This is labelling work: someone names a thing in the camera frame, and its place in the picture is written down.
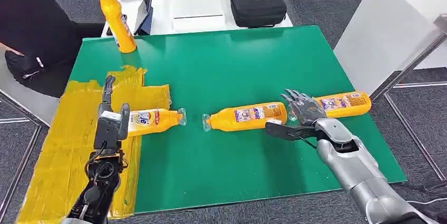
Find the black zipper case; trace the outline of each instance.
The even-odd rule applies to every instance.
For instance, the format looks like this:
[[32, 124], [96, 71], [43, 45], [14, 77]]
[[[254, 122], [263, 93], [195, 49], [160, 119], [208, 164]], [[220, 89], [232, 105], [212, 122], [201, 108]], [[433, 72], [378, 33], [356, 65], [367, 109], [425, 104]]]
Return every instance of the black zipper case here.
[[283, 0], [231, 0], [231, 11], [239, 27], [273, 27], [286, 18]]

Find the yellow plastic sheet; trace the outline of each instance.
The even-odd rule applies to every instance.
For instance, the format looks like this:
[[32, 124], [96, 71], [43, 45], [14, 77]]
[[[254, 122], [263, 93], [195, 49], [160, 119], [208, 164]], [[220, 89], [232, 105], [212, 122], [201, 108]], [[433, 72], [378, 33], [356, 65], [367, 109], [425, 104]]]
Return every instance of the yellow plastic sheet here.
[[[144, 73], [144, 69], [136, 70], [131, 66], [124, 67], [122, 72], [109, 72], [116, 77], [112, 93], [115, 112], [119, 112], [124, 102], [129, 103], [131, 110], [169, 109], [169, 86], [143, 87]], [[93, 151], [101, 94], [102, 87], [96, 81], [68, 82], [34, 168], [17, 223], [60, 223], [76, 202], [88, 182], [84, 165]], [[122, 149], [129, 167], [120, 175], [121, 184], [109, 212], [112, 219], [133, 214], [141, 137], [125, 139]]]

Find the green table surface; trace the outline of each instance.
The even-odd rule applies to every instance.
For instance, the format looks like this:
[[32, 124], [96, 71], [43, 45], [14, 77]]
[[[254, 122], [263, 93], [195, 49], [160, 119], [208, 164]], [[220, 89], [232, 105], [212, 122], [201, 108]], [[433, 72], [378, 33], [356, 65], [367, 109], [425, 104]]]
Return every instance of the green table surface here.
[[[170, 84], [171, 110], [187, 111], [187, 126], [143, 137], [135, 213], [340, 188], [304, 142], [263, 130], [202, 129], [203, 113], [282, 101], [284, 88], [312, 96], [353, 91], [318, 27], [144, 36], [137, 46], [121, 54], [112, 38], [84, 40], [70, 78], [102, 84], [107, 71], [143, 67], [145, 84]], [[406, 180], [369, 114], [340, 120], [362, 139], [389, 182]]]

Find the clear bottle cap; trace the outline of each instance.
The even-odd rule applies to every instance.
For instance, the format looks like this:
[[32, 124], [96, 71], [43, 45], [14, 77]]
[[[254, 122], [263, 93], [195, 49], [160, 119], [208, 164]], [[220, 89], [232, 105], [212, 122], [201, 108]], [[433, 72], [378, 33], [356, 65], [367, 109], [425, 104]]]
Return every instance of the clear bottle cap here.
[[293, 112], [293, 109], [290, 105], [287, 106], [287, 117], [289, 118], [289, 120], [291, 121], [296, 121], [298, 119], [298, 117], [296, 116], [296, 114]]
[[208, 114], [202, 115], [202, 124], [205, 132], [211, 130], [211, 117]]
[[186, 125], [186, 110], [184, 108], [180, 108], [177, 111], [177, 114], [179, 115], [179, 124]]

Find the plastic bottle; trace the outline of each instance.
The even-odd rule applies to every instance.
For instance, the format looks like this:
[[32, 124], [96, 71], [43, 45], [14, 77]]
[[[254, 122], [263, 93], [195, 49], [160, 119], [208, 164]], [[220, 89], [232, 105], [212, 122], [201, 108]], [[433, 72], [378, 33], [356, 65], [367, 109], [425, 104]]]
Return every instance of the plastic bottle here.
[[278, 124], [287, 122], [286, 107], [281, 102], [253, 104], [235, 108], [226, 108], [211, 116], [202, 116], [203, 130], [220, 129], [222, 131], [240, 131], [260, 129], [271, 121]]
[[178, 111], [166, 109], [131, 111], [128, 136], [161, 133], [178, 124], [186, 125], [186, 110], [184, 108]]
[[137, 45], [121, 14], [121, 4], [117, 0], [99, 0], [99, 2], [120, 52], [130, 53], [135, 51]]
[[[328, 118], [342, 118], [367, 113], [371, 109], [370, 97], [361, 91], [320, 96], [313, 98], [326, 112]], [[287, 107], [288, 118], [295, 121], [297, 118]]]

